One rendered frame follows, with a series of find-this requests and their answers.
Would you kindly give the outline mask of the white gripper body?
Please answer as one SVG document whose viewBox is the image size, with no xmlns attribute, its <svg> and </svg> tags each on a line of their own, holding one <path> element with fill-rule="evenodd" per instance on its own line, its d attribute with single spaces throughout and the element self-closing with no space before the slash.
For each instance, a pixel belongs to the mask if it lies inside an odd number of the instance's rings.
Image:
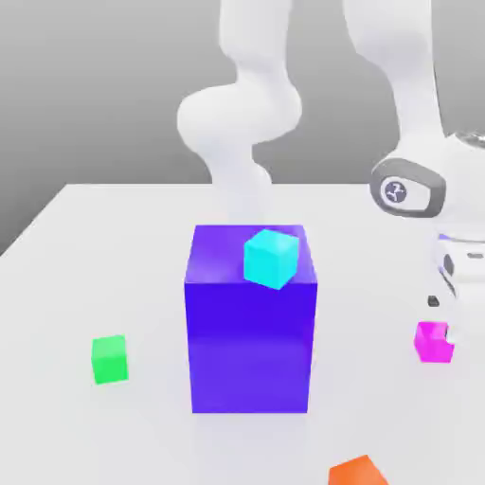
<svg viewBox="0 0 485 485">
<path fill-rule="evenodd" d="M 485 283 L 485 240 L 470 240 L 439 234 L 435 261 L 455 283 Z"/>
</svg>

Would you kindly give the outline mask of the small magenta cube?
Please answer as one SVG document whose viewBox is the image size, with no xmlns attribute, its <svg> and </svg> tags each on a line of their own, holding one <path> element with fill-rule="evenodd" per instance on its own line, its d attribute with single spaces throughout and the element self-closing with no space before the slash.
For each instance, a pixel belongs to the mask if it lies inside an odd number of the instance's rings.
<svg viewBox="0 0 485 485">
<path fill-rule="evenodd" d="M 423 363 L 450 363 L 455 345 L 447 341 L 448 324 L 421 321 L 414 337 L 414 347 Z"/>
</svg>

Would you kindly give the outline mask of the small orange cube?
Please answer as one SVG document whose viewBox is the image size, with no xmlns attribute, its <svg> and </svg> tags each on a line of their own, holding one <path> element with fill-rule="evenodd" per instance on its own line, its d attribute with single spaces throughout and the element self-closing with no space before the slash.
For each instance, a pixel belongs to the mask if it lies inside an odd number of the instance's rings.
<svg viewBox="0 0 485 485">
<path fill-rule="evenodd" d="M 328 485 L 389 485 L 368 455 L 353 458 L 329 470 Z"/>
</svg>

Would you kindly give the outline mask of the small cyan cube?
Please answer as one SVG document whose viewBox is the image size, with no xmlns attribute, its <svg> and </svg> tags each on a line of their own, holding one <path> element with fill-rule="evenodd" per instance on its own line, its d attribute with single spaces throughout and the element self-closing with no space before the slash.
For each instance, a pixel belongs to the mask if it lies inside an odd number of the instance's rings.
<svg viewBox="0 0 485 485">
<path fill-rule="evenodd" d="M 243 277 L 280 290 L 296 274 L 299 238 L 264 228 L 244 243 Z"/>
</svg>

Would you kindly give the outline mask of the small green cube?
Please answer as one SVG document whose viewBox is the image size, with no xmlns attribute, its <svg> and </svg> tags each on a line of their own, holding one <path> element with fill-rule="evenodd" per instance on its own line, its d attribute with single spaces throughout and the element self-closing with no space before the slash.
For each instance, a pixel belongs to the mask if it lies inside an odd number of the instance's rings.
<svg viewBox="0 0 485 485">
<path fill-rule="evenodd" d="M 91 364 L 97 385 L 126 381 L 129 371 L 125 336 L 95 338 L 92 341 Z"/>
</svg>

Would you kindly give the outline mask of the large purple box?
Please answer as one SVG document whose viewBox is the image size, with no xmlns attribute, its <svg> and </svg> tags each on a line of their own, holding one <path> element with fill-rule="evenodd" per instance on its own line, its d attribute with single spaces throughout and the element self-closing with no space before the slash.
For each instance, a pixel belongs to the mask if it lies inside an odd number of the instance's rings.
<svg viewBox="0 0 485 485">
<path fill-rule="evenodd" d="M 308 409 L 317 278 L 302 225 L 296 274 L 279 290 L 243 276 L 258 225 L 197 225 L 184 281 L 191 407 L 195 413 Z"/>
</svg>

